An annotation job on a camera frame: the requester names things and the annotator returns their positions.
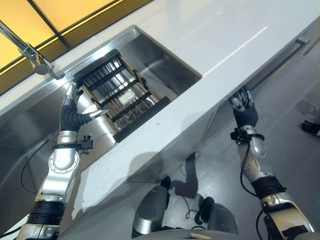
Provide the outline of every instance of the cable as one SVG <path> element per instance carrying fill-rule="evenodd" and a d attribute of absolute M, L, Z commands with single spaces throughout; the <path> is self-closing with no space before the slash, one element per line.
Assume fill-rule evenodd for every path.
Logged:
<path fill-rule="evenodd" d="M 242 162 L 242 165 L 241 165 L 240 183 L 241 183 L 241 186 L 243 187 L 243 189 L 244 189 L 246 192 L 248 192 L 248 193 L 251 194 L 252 196 L 257 197 L 257 195 L 256 195 L 255 193 L 249 191 L 249 190 L 245 187 L 244 182 L 243 182 L 243 175 L 244 175 L 244 170 L 245 170 L 247 158 L 248 158 L 248 155 L 249 155 L 249 150 L 250 150 L 250 142 L 248 142 L 248 147 L 246 148 L 245 156 L 244 156 L 244 159 L 243 159 L 243 162 Z"/>
<path fill-rule="evenodd" d="M 11 235 L 11 234 L 14 234 L 16 231 L 19 231 L 20 229 L 21 229 L 21 226 L 18 227 L 18 228 L 16 228 L 15 230 L 12 230 L 12 231 L 9 231 L 9 232 L 7 232 L 7 233 L 5 233 L 5 234 L 2 234 L 2 235 L 0 236 L 0 239 L 4 238 L 4 237 L 6 237 L 6 236 L 9 236 L 9 235 Z"/>
<path fill-rule="evenodd" d="M 204 226 L 200 226 L 200 225 L 193 226 L 191 229 L 197 229 L 197 228 L 207 230 Z"/>
<path fill-rule="evenodd" d="M 24 186 L 24 183 L 22 181 L 22 176 L 24 174 L 24 171 L 25 171 L 25 168 L 26 166 L 29 164 L 30 160 L 40 151 L 40 149 L 46 145 L 49 141 L 51 141 L 50 139 L 47 139 L 44 143 L 41 144 L 41 146 L 31 155 L 31 157 L 28 158 L 28 160 L 25 162 L 23 168 L 21 169 L 21 172 L 20 172 L 20 178 L 19 178 L 19 181 L 20 181 L 20 186 L 22 187 L 23 190 L 25 190 L 26 192 L 30 193 L 30 194 L 34 194 L 34 195 L 37 195 L 37 192 L 33 192 L 33 191 L 30 191 L 28 189 L 25 188 Z"/>
<path fill-rule="evenodd" d="M 196 158 L 196 160 L 194 161 L 194 164 L 196 164 L 201 156 L 201 152 L 199 151 L 195 151 L 195 153 L 199 153 L 198 157 Z M 186 174 L 182 171 L 182 163 L 180 164 L 180 173 L 186 177 Z"/>
<path fill-rule="evenodd" d="M 263 212 L 264 212 L 264 210 L 262 209 L 259 212 L 258 216 L 256 216 L 256 220 L 255 220 L 255 230 L 256 230 L 256 233 L 258 234 L 258 237 L 259 237 L 260 240 L 263 240 L 263 238 L 261 237 L 260 231 L 259 231 L 259 219 L 260 219 L 260 217 L 261 217 Z"/>
<path fill-rule="evenodd" d="M 183 196 L 182 198 L 183 198 L 183 200 L 185 201 L 185 204 L 186 204 L 186 206 L 187 206 L 187 208 L 188 208 L 188 212 L 185 214 L 185 219 L 189 219 L 191 212 L 197 213 L 198 211 L 197 211 L 197 210 L 194 210 L 194 209 L 190 209 L 189 203 L 187 202 L 186 198 L 185 198 L 184 196 Z"/>

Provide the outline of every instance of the robotic hand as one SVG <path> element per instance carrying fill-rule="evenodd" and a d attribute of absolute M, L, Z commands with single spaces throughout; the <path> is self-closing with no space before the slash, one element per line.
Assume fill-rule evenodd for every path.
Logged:
<path fill-rule="evenodd" d="M 301 128 L 307 133 L 320 137 L 320 124 L 312 123 L 305 120 L 301 124 Z"/>
<path fill-rule="evenodd" d="M 79 165 L 78 150 L 92 149 L 93 141 L 85 136 L 78 143 L 80 127 L 104 115 L 108 110 L 99 109 L 92 113 L 77 113 L 80 85 L 72 81 L 66 91 L 60 112 L 60 132 L 53 154 L 49 158 L 49 172 L 40 187 L 27 222 L 21 227 L 17 240 L 56 240 L 60 232 L 60 222 L 68 202 L 75 171 Z"/>
<path fill-rule="evenodd" d="M 271 240 L 316 239 L 318 233 L 286 192 L 266 161 L 264 136 L 257 133 L 258 113 L 251 93 L 241 88 L 229 98 L 237 128 L 230 134 L 238 144 L 242 158 L 240 181 L 243 188 L 260 199 L 266 214 L 264 223 Z M 242 176 L 251 183 L 255 193 L 243 185 Z"/>

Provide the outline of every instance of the dish rack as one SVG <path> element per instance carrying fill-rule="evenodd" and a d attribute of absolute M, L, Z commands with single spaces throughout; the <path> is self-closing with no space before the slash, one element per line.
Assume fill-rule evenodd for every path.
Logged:
<path fill-rule="evenodd" d="M 83 84 L 93 103 L 109 109 L 105 117 L 118 143 L 170 103 L 148 86 L 116 49 L 73 77 Z"/>

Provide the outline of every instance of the gray floor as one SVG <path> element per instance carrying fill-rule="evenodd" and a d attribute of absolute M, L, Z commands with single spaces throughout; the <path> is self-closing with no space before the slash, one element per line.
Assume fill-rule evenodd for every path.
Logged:
<path fill-rule="evenodd" d="M 256 128 L 265 136 L 267 160 L 317 231 L 320 231 L 320 137 L 303 132 L 300 124 L 304 120 L 320 121 L 319 53 L 318 44 L 308 55 L 299 57 L 254 93 L 259 114 Z M 233 118 L 226 118 L 224 126 L 206 141 L 195 165 L 197 181 L 178 189 L 177 194 L 176 187 L 170 190 L 163 225 L 195 226 L 195 212 L 190 213 L 189 219 L 185 218 L 188 208 L 182 196 L 197 192 L 195 198 L 185 198 L 191 209 L 198 209 L 199 196 L 210 196 L 234 214 L 243 239 L 258 239 L 255 221 L 261 208 L 258 199 L 246 193 L 240 185 L 240 157 L 236 144 L 230 139 L 230 132 L 235 127 Z M 177 169 L 170 177 L 183 185 L 184 174 L 185 166 L 182 165 L 181 170 Z M 250 188 L 246 179 L 244 184 Z M 143 182 L 123 185 L 113 192 L 116 197 L 89 211 L 60 239 L 129 239 L 135 209 L 153 186 L 153 183 Z M 259 228 L 263 238 L 267 239 L 262 220 Z"/>
<path fill-rule="evenodd" d="M 304 120 L 320 121 L 318 56 L 319 45 L 272 77 L 254 96 L 259 114 L 256 128 L 265 135 L 267 160 L 277 178 L 320 231 L 320 137 L 311 136 L 299 127 Z M 235 121 L 227 122 L 201 150 L 196 163 L 197 193 L 204 198 L 210 196 L 228 208 L 237 219 L 239 233 L 244 239 L 257 239 L 255 222 L 261 208 L 259 200 L 240 185 L 240 157 L 229 135 L 235 127 Z M 171 178 L 184 181 L 184 171 L 183 165 L 182 171 L 178 170 Z M 251 187 L 246 179 L 244 183 Z M 170 205 L 163 223 L 171 227 L 195 226 L 196 213 L 192 212 L 186 219 L 187 205 L 174 192 L 170 190 Z M 198 197 L 186 200 L 192 209 L 198 209 Z M 267 239 L 262 220 L 259 228 Z"/>

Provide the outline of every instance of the stainless steel sink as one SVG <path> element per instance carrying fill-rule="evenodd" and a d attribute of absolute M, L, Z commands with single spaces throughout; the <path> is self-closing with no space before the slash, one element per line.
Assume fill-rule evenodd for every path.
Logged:
<path fill-rule="evenodd" d="M 0 206 L 6 206 L 1 207 L 0 212 L 12 218 L 0 222 L 0 232 L 2 228 L 5 229 L 6 226 L 13 224 L 17 220 L 14 218 L 19 214 L 23 217 L 33 201 L 34 196 L 25 192 L 17 181 L 23 165 L 29 160 L 22 174 L 22 181 L 31 191 L 37 191 L 48 172 L 48 158 L 51 154 L 49 145 L 52 142 L 48 142 L 36 154 L 34 153 L 47 139 L 56 140 L 60 108 L 69 82 L 75 73 L 113 49 L 120 52 L 159 96 L 168 97 L 171 101 L 201 79 L 201 75 L 181 59 L 136 26 L 132 26 L 62 69 L 65 72 L 64 79 L 60 81 L 48 79 L 30 91 L 27 96 L 22 96 L 23 100 L 18 100 L 19 103 L 1 110 L 0 194 L 6 192 L 7 197 L 0 199 Z M 90 112 L 94 108 L 90 94 L 85 92 L 79 99 L 78 112 Z M 91 135 L 94 149 L 89 155 L 81 155 L 80 171 L 116 146 L 114 134 L 114 129 L 105 117 L 99 117 L 81 128 L 79 135 Z M 15 207 L 11 201 L 16 199 L 16 196 L 25 199 L 25 207 L 20 206 L 19 209 Z"/>

